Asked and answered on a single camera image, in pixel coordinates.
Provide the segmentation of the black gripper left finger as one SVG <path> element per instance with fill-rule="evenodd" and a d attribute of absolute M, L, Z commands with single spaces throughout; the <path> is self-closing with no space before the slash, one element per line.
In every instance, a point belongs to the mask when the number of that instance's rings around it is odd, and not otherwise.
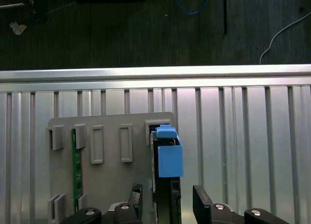
<path fill-rule="evenodd" d="M 62 221 L 63 224 L 140 224 L 143 185 L 134 183 L 127 202 L 114 203 L 106 213 L 94 207 L 83 208 Z"/>

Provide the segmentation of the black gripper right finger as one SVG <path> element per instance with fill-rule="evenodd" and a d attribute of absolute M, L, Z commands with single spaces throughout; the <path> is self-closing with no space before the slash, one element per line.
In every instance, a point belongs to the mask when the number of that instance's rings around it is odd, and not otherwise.
<path fill-rule="evenodd" d="M 193 186 L 193 213 L 198 224 L 287 224 L 264 209 L 250 208 L 240 215 L 226 204 L 213 203 L 200 185 Z"/>

